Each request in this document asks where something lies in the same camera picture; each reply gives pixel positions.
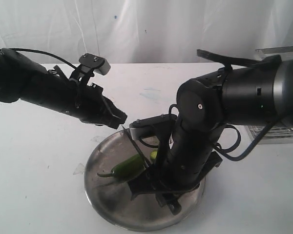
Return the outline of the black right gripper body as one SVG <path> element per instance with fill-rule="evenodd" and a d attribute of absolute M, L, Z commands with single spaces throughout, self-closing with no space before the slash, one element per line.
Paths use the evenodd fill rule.
<path fill-rule="evenodd" d="M 222 158 L 212 151 L 169 151 L 160 162 L 159 154 L 153 162 L 151 175 L 158 178 L 156 193 L 187 193 L 198 188 L 201 180 L 214 168 Z"/>

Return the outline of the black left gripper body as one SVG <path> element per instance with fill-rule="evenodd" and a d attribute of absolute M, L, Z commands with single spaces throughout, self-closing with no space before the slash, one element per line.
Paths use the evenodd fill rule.
<path fill-rule="evenodd" d="M 72 117 L 83 123 L 110 125 L 112 113 L 103 96 L 101 86 L 92 84 L 80 87 L 77 84 L 71 84 L 70 90 L 73 93 L 73 104 L 70 109 Z"/>

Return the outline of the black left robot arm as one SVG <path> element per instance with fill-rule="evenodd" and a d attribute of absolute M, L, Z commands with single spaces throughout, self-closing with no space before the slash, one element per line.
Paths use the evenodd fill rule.
<path fill-rule="evenodd" d="M 110 64 L 103 57 L 86 53 L 67 77 L 59 66 L 44 66 L 19 53 L 18 49 L 0 49 L 0 102 L 23 100 L 83 123 L 117 129 L 127 115 L 103 95 L 103 88 L 88 84 L 95 74 L 106 75 Z"/>

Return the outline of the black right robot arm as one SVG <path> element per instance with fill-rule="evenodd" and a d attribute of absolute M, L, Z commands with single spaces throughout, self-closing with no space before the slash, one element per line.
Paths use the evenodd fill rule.
<path fill-rule="evenodd" d="M 243 160 L 274 126 L 293 127 L 293 59 L 279 55 L 261 61 L 213 55 L 218 71 L 183 83 L 176 94 L 178 114 L 137 120 L 130 124 L 134 140 L 159 140 L 154 163 L 129 181 L 131 197 L 154 194 L 160 206 L 176 215 L 179 198 L 196 190 L 223 158 Z M 226 128 L 262 126 L 263 130 L 239 156 L 218 144 Z"/>

